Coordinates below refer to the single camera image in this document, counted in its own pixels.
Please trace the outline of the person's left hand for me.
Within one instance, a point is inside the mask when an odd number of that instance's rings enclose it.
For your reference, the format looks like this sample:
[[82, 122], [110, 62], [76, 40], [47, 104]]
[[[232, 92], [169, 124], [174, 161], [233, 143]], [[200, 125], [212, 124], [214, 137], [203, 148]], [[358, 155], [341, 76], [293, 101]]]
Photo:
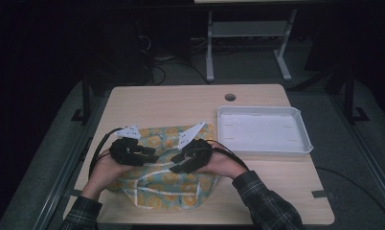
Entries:
[[130, 172], [134, 166], [121, 165], [117, 163], [108, 150], [98, 156], [97, 164], [91, 176], [84, 186], [81, 196], [98, 201], [101, 192], [112, 184], [122, 174]]

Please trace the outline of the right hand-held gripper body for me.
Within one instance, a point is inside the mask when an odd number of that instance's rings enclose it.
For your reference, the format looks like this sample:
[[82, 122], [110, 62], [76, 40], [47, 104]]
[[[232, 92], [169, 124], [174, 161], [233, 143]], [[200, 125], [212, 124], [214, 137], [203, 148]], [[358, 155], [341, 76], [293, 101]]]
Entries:
[[206, 141], [194, 139], [204, 126], [205, 123], [201, 122], [179, 134], [178, 148], [181, 150], [180, 153], [185, 155], [185, 160], [177, 165], [185, 162], [192, 163], [193, 172], [195, 172], [209, 162], [212, 148]]

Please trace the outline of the white metal desk frame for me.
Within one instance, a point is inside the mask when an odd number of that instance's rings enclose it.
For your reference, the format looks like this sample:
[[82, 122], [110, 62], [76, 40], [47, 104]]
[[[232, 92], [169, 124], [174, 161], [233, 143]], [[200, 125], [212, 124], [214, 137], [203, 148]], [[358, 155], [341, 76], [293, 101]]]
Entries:
[[[215, 80], [213, 44], [215, 38], [276, 37], [282, 41], [273, 51], [284, 81], [292, 76], [284, 60], [288, 40], [300, 8], [317, 0], [193, 0], [196, 7], [208, 7], [206, 80]], [[215, 19], [220, 10], [254, 11], [254, 19]]]

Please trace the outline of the floral green orange tote bag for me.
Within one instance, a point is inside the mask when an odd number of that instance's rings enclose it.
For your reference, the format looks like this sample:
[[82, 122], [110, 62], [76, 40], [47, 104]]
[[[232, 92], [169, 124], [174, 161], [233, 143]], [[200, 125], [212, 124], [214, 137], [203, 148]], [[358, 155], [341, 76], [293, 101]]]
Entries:
[[171, 161], [178, 155], [179, 136], [190, 126], [141, 128], [137, 145], [154, 149], [158, 159], [142, 168], [121, 175], [107, 187], [111, 193], [122, 193], [135, 206], [146, 209], [181, 210], [201, 205], [211, 194], [218, 176], [212, 173], [174, 173]]

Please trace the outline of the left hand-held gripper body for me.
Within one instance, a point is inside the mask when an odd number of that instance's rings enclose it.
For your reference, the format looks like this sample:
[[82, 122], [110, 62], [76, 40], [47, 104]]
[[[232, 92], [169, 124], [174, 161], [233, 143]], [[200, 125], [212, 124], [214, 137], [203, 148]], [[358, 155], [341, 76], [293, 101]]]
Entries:
[[143, 166], [143, 157], [137, 154], [137, 151], [143, 148], [138, 145], [141, 138], [138, 126], [115, 128], [113, 133], [118, 136], [118, 139], [109, 148], [111, 157], [121, 165]]

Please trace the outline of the white plastic tray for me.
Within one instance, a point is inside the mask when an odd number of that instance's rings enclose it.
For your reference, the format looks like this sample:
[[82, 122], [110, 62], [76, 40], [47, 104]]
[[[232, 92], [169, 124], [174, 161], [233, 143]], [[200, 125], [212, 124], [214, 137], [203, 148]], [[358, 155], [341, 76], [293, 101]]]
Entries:
[[313, 150], [295, 107], [221, 106], [217, 134], [221, 144], [240, 155], [302, 156]]

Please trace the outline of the person's right hand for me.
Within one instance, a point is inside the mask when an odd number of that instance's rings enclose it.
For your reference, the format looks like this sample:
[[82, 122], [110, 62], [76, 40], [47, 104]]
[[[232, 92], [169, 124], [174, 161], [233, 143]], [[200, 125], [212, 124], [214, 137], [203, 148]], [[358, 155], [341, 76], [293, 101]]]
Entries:
[[246, 173], [247, 170], [227, 155], [214, 151], [210, 161], [198, 169], [197, 172], [214, 173], [219, 176], [235, 179], [239, 175]]

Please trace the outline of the black metal stand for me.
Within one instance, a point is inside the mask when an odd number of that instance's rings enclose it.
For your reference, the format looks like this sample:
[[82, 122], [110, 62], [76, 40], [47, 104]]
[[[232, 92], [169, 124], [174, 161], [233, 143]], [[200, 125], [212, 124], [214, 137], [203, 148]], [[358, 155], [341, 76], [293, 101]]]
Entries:
[[350, 67], [345, 71], [345, 100], [344, 100], [344, 114], [351, 124], [356, 122], [368, 122], [369, 117], [362, 107], [353, 106], [354, 93], [354, 75]]
[[82, 97], [82, 108], [77, 109], [72, 116], [72, 121], [81, 122], [84, 126], [91, 115], [91, 103], [90, 103], [90, 83], [89, 74], [87, 71], [84, 72], [81, 78], [81, 97]]

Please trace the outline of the grey metal rail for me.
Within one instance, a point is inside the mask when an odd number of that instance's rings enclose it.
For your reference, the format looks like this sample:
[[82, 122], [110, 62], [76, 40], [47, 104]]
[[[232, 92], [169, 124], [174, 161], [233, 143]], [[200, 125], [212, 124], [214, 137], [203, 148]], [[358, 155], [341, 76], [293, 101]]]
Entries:
[[65, 210], [60, 202], [73, 191], [106, 102], [106, 97], [69, 97], [58, 112], [33, 161], [32, 179], [37, 189], [43, 183], [45, 196], [31, 230], [48, 230], [55, 212]]
[[385, 173], [380, 168], [379, 164], [377, 163], [376, 159], [374, 158], [372, 150], [369, 148], [366, 141], [363, 139], [361, 133], [356, 128], [355, 123], [352, 123], [346, 116], [345, 111], [340, 103], [340, 100], [336, 96], [329, 96], [329, 100], [333, 104], [333, 107], [335, 111], [339, 114], [341, 117], [342, 122], [344, 123], [344, 126], [351, 134], [351, 137], [353, 141], [358, 146], [360, 152], [362, 153], [366, 164], [374, 178], [374, 181], [376, 185], [378, 186], [378, 189], [382, 193], [385, 199]]

